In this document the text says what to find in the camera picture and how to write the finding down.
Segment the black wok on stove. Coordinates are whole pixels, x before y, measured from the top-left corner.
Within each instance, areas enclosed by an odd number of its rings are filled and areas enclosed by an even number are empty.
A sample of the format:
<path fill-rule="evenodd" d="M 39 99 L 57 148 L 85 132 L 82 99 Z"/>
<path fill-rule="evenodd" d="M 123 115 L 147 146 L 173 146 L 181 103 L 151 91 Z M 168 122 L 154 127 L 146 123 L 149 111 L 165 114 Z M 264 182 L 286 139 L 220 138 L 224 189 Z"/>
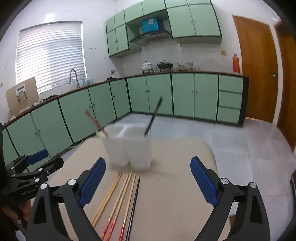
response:
<path fill-rule="evenodd" d="M 165 71 L 172 71 L 173 63 L 167 62 L 166 60 L 163 60 L 163 62 L 160 62 L 157 64 L 157 67 L 160 72 Z"/>

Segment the red-handled patterned chopstick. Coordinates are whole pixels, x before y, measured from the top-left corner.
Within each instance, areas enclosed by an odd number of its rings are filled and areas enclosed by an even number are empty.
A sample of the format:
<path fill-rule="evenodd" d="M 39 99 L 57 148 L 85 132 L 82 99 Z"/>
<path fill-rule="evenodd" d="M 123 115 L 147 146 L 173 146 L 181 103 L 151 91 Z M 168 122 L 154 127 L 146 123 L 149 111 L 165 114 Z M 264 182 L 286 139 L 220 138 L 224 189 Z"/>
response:
<path fill-rule="evenodd" d="M 128 196 L 128 200 L 127 200 L 127 204 L 126 204 L 126 209 L 125 209 L 125 215 L 124 215 L 123 223 L 122 223 L 121 230 L 120 230 L 120 235 L 119 235 L 119 239 L 118 239 L 119 241 L 123 241 L 123 236 L 124 236 L 124 233 L 125 233 L 127 217 L 128 217 L 128 213 L 129 213 L 129 209 L 130 209 L 130 203 L 131 203 L 131 200 L 132 200 L 132 194 L 133 194 L 135 179 L 136 179 L 136 173 L 134 173 L 133 176 L 132 176 L 132 184 L 131 184 L 131 187 L 130 187 L 130 192 L 129 192 L 129 196 Z"/>
<path fill-rule="evenodd" d="M 120 190 L 120 192 L 119 192 L 119 194 L 118 194 L 118 197 L 117 197 L 117 199 L 116 199 L 116 201 L 115 201 L 115 204 L 114 204 L 114 206 L 113 206 L 113 209 L 112 209 L 112 211 L 111 211 L 111 214 L 110 214 L 110 216 L 109 216 L 109 219 L 108 219 L 108 221 L 107 221 L 107 223 L 106 223 L 106 225 L 105 225 L 105 227 L 104 227 L 104 229 L 103 229 L 103 232 L 102 232 L 102 235 L 101 235 L 101 240 L 104 240 L 104 238 L 105 238 L 105 236 L 106 236 L 106 234 L 107 234 L 108 228 L 109 228 L 109 226 L 110 226 L 110 224 L 111 224 L 111 221 L 112 221 L 112 218 L 113 218 L 114 214 L 116 213 L 116 209 L 117 209 L 117 206 L 118 206 L 119 203 L 120 203 L 121 197 L 125 195 L 125 191 L 126 191 L 126 189 L 127 189 L 127 186 L 128 186 L 128 184 L 129 184 L 129 181 L 130 181 L 130 179 L 131 179 L 131 175 L 132 175 L 132 171 L 130 171 L 130 172 L 127 174 L 126 178 L 125 178 L 125 181 L 124 181 L 124 183 L 123 183 L 123 185 L 122 185 L 122 187 L 121 187 L 121 190 Z"/>

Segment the brown chopstick in holder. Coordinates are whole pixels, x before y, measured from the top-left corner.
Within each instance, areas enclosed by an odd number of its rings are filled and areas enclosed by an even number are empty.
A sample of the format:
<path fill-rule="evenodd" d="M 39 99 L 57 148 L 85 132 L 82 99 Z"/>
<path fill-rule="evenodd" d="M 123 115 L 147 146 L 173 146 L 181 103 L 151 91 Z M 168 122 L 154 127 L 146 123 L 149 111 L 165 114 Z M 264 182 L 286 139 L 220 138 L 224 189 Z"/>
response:
<path fill-rule="evenodd" d="M 107 132 L 104 130 L 104 128 L 100 125 L 100 123 L 96 120 L 96 118 L 90 113 L 89 110 L 85 110 L 86 115 L 91 119 L 91 121 L 95 124 L 95 126 L 97 127 L 98 131 L 103 132 L 105 134 L 105 136 L 107 137 L 108 134 Z"/>

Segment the green kitchen cabinets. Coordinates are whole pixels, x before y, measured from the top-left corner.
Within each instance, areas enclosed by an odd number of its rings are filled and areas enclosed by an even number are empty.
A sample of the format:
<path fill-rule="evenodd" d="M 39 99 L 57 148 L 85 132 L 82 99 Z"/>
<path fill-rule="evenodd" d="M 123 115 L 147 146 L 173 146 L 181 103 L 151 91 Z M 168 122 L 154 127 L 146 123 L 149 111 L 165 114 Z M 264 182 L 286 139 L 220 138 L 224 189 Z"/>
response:
<path fill-rule="evenodd" d="M 141 1 L 109 18 L 106 37 L 110 57 L 142 51 L 130 41 L 142 34 L 142 21 L 158 18 L 179 44 L 220 44 L 222 32 L 211 1 Z"/>
<path fill-rule="evenodd" d="M 248 77 L 181 72 L 138 75 L 85 86 L 55 96 L 3 126 L 4 161 L 47 150 L 49 157 L 93 135 L 90 111 L 103 126 L 130 113 L 189 118 L 242 126 Z"/>

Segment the blue box on shelf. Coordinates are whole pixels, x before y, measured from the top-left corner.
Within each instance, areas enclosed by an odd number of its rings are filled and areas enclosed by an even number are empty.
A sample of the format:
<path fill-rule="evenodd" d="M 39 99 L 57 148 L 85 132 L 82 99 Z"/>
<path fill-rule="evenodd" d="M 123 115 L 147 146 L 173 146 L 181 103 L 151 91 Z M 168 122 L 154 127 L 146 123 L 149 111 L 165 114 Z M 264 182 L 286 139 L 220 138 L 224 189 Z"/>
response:
<path fill-rule="evenodd" d="M 142 33 L 148 33 L 152 31 L 162 31 L 164 29 L 163 22 L 158 18 L 149 18 L 142 21 Z"/>

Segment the white window blind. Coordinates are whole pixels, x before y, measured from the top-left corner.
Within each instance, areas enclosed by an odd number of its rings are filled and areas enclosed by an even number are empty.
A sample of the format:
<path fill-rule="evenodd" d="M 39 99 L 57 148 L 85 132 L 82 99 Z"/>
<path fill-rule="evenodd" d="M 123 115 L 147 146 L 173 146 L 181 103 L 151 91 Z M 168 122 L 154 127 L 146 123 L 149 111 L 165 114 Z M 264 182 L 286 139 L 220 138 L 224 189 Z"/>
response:
<path fill-rule="evenodd" d="M 86 78 L 81 21 L 61 21 L 20 30 L 16 83 L 35 77 L 39 94 Z"/>

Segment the cardboard box on counter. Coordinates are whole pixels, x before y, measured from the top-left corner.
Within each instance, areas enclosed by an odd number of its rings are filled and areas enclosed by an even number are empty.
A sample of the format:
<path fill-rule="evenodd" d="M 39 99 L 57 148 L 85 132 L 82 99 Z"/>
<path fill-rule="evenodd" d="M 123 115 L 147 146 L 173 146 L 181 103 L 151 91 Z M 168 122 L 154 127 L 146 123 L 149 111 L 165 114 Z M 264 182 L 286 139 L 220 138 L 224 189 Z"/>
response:
<path fill-rule="evenodd" d="M 35 77 L 29 78 L 6 91 L 11 116 L 18 116 L 23 110 L 37 103 L 39 95 Z"/>

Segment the white cooking pot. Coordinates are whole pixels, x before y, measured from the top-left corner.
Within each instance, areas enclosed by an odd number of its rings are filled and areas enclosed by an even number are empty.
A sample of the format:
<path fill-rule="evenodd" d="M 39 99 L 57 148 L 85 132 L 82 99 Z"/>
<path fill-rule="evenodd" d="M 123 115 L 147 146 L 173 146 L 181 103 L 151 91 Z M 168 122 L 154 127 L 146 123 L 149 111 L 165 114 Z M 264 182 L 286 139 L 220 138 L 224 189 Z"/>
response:
<path fill-rule="evenodd" d="M 144 63 L 141 64 L 141 69 L 142 69 L 142 74 L 154 72 L 152 63 L 149 63 L 148 61 L 145 61 Z"/>

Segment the green upper kitchen cabinets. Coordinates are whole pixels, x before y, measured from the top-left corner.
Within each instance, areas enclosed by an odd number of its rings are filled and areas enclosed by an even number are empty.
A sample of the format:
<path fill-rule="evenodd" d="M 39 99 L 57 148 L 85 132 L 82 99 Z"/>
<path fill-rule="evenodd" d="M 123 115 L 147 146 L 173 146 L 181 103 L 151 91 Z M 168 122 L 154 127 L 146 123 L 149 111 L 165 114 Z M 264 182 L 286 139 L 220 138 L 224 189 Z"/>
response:
<path fill-rule="evenodd" d="M 142 34 L 142 21 L 158 18 L 179 44 L 220 44 L 222 32 L 211 1 L 141 1 L 109 18 L 106 37 L 110 57 L 142 51 L 130 41 Z"/>

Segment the plain bamboo chopstick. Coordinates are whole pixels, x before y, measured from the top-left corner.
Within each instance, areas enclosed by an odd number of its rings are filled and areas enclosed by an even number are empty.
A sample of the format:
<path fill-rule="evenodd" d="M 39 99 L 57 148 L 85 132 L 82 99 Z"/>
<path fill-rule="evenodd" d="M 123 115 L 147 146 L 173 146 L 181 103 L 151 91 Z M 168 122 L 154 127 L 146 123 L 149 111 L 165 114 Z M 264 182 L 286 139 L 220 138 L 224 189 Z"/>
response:
<path fill-rule="evenodd" d="M 118 185 L 118 183 L 119 183 L 119 181 L 121 179 L 121 176 L 122 176 L 122 172 L 118 173 L 118 176 L 112 182 L 111 187 L 107 191 L 106 196 L 104 197 L 103 201 L 101 202 L 101 204 L 100 204 L 100 206 L 99 206 L 99 208 L 98 208 L 98 210 L 97 210 L 97 212 L 96 212 L 96 214 L 95 214 L 95 216 L 94 216 L 94 218 L 93 218 L 93 220 L 91 222 L 93 227 L 95 227 L 97 225 L 100 217 L 102 216 L 107 204 L 109 203 L 109 201 L 110 201 L 110 199 L 111 199 L 111 197 L 112 197 L 112 195 L 113 195 L 113 193 L 114 193 L 114 191 L 115 191 L 115 189 L 116 189 L 116 187 L 117 187 L 117 185 Z M 130 173 L 128 173 L 126 175 L 126 178 L 125 178 L 125 180 L 123 182 L 123 185 L 122 185 L 121 190 L 120 190 L 120 192 L 118 194 L 118 197 L 116 198 L 116 201 L 115 201 L 114 207 L 113 207 L 113 209 L 111 211 L 109 219 L 111 219 L 113 217 L 113 215 L 114 215 L 115 209 L 116 209 L 116 207 L 118 205 L 118 202 L 119 202 L 119 200 L 120 200 L 120 198 L 121 198 L 121 196 L 123 194 L 123 190 L 124 190 L 124 188 L 125 188 L 125 186 L 127 184 L 127 181 L 128 181 L 129 177 L 130 177 Z"/>
<path fill-rule="evenodd" d="M 95 217 L 93 218 L 91 224 L 93 227 L 96 226 L 100 216 L 102 215 L 109 199 L 111 198 L 112 196 L 112 193 L 114 192 L 115 188 L 117 187 L 117 184 L 121 178 L 121 175 L 122 175 L 122 172 L 119 172 L 118 173 L 118 176 L 114 179 L 114 181 L 112 182 L 112 185 L 110 186 L 109 190 L 107 191 L 107 194 L 106 196 L 104 197 L 103 201 L 101 202 L 96 214 L 95 214 Z"/>

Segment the black chopstick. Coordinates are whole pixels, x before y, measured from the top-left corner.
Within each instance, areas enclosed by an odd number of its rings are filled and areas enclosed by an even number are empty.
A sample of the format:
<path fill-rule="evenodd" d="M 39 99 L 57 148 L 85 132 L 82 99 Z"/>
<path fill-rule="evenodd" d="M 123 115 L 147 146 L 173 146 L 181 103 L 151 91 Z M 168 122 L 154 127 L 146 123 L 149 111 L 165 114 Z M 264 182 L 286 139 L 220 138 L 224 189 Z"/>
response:
<path fill-rule="evenodd" d="M 158 113 L 158 111 L 159 111 L 159 108 L 160 108 L 162 102 L 163 102 L 163 97 L 160 96 L 160 97 L 159 97 L 159 100 L 158 100 L 158 103 L 157 103 L 157 105 L 156 105 L 156 109 L 154 110 L 154 113 L 153 113 L 153 115 L 152 115 L 152 117 L 151 117 L 151 120 L 150 120 L 150 122 L 149 122 L 147 128 L 145 129 L 144 136 L 147 136 L 147 135 L 148 135 L 149 130 L 150 130 L 151 127 L 152 127 L 152 123 L 153 123 L 153 121 L 154 121 L 154 118 L 156 117 L 156 115 L 157 115 L 157 113 Z"/>
<path fill-rule="evenodd" d="M 130 241 L 130 234 L 131 234 L 131 231 L 132 231 L 132 223 L 133 223 L 133 218 L 134 218 L 134 213 L 135 213 L 135 207 L 136 207 L 136 204 L 137 204 L 137 196 L 138 196 L 139 185 L 140 185 L 140 177 L 138 178 L 138 181 L 137 181 L 137 187 L 136 187 L 136 190 L 135 190 L 134 200 L 133 200 L 133 204 L 132 204 L 132 211 L 131 211 L 131 214 L 130 214 L 130 219 L 129 219 L 129 223 L 128 223 L 128 229 L 127 229 L 125 241 Z"/>

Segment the white twin utensil holder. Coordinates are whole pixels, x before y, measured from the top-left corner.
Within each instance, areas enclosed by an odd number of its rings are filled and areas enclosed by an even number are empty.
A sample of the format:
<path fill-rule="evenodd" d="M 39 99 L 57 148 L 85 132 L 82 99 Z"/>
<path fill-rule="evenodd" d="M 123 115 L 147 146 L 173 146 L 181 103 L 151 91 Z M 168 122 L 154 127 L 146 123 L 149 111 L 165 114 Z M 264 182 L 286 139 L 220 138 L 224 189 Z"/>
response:
<path fill-rule="evenodd" d="M 115 123 L 96 132 L 102 139 L 112 166 L 147 170 L 152 164 L 151 135 L 144 123 Z"/>

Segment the black range hood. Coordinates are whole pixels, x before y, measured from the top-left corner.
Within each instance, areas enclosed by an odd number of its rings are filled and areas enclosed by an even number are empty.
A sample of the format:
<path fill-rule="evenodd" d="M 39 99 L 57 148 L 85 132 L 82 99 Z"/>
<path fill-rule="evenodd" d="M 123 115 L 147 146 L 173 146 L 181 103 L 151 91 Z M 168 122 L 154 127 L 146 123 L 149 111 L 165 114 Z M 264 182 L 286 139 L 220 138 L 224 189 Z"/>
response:
<path fill-rule="evenodd" d="M 151 31 L 148 33 L 141 34 L 133 38 L 130 42 L 133 44 L 140 44 L 142 46 L 155 43 L 163 39 L 171 39 L 172 35 L 170 32 L 164 31 Z"/>

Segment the green lower kitchen cabinets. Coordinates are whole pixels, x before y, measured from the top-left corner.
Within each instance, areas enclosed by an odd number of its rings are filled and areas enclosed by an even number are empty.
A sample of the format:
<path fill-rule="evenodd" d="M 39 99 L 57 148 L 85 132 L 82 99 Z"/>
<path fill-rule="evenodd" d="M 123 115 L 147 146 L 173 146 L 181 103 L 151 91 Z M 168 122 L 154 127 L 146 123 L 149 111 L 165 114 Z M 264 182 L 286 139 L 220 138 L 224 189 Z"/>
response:
<path fill-rule="evenodd" d="M 3 126 L 4 161 L 47 150 L 49 157 L 93 135 L 90 111 L 103 126 L 130 113 L 189 118 L 242 126 L 248 77 L 181 72 L 138 75 L 85 86 L 55 96 Z"/>

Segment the orange thermos bottle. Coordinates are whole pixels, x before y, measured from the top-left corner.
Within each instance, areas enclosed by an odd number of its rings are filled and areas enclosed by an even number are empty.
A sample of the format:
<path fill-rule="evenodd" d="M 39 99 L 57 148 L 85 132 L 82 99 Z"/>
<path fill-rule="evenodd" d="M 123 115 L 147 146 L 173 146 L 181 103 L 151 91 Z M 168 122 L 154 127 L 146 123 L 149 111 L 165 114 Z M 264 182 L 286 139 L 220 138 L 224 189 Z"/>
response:
<path fill-rule="evenodd" d="M 237 54 L 233 55 L 232 63 L 233 63 L 233 72 L 240 73 L 240 64 L 239 64 L 239 58 Z"/>

